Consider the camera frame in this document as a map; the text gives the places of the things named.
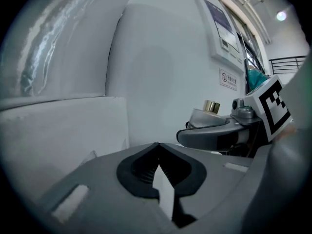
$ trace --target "ceiling light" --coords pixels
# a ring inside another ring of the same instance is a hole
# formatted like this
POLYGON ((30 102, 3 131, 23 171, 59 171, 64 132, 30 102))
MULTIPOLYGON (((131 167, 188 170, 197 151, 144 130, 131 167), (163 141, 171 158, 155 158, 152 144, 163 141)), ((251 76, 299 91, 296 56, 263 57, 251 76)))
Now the ceiling light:
POLYGON ((284 11, 280 11, 280 12, 278 12, 277 15, 276 15, 276 18, 277 18, 277 20, 279 20, 279 21, 285 20, 286 17, 287 17, 287 15, 286 15, 286 13, 285 13, 284 11))

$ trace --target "small bottle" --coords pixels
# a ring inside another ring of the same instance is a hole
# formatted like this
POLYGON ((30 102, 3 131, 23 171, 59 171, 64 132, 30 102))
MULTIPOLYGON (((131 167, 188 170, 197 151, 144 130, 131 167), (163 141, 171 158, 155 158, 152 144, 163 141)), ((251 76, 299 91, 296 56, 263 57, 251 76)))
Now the small bottle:
POLYGON ((187 129, 224 125, 226 118, 219 116, 220 104, 206 100, 203 110, 194 108, 187 129))

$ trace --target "railing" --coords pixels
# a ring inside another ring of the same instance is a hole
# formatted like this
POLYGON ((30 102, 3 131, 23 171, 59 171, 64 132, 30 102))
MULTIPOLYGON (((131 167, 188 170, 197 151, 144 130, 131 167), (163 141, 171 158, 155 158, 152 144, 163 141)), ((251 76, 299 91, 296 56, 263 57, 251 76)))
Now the railing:
POLYGON ((273 74, 294 74, 303 64, 306 56, 271 59, 273 74))

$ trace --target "warning sign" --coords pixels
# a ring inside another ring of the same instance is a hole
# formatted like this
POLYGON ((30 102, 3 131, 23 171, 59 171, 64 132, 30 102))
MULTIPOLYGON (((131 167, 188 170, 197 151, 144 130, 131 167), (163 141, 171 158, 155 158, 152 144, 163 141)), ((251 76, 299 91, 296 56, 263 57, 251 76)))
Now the warning sign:
POLYGON ((220 68, 220 84, 228 88, 237 90, 237 78, 231 73, 220 68))

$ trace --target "teal cloth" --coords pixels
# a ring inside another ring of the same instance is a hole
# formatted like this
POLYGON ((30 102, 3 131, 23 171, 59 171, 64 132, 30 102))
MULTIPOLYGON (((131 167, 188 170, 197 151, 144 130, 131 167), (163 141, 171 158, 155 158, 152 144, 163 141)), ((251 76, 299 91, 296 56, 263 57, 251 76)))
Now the teal cloth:
POLYGON ((248 82, 251 90, 254 90, 256 87, 260 86, 264 81, 266 81, 268 77, 266 77, 263 73, 255 69, 248 70, 248 82))

